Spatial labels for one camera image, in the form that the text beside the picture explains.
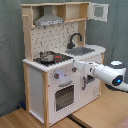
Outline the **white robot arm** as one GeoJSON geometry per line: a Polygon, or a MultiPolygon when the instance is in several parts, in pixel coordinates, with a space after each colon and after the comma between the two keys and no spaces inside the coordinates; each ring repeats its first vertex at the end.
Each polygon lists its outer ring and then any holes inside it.
{"type": "Polygon", "coordinates": [[[75,61],[73,65],[85,74],[98,78],[115,89],[128,92],[128,84],[123,82],[125,68],[115,69],[96,62],[85,61],[75,61]]]}

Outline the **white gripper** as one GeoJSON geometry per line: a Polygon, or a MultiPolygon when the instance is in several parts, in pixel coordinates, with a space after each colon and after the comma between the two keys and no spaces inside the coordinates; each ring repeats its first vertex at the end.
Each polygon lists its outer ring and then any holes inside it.
{"type": "Polygon", "coordinates": [[[85,62],[85,61],[74,61],[73,66],[80,70],[84,75],[94,75],[94,70],[98,66],[95,62],[85,62]]]}

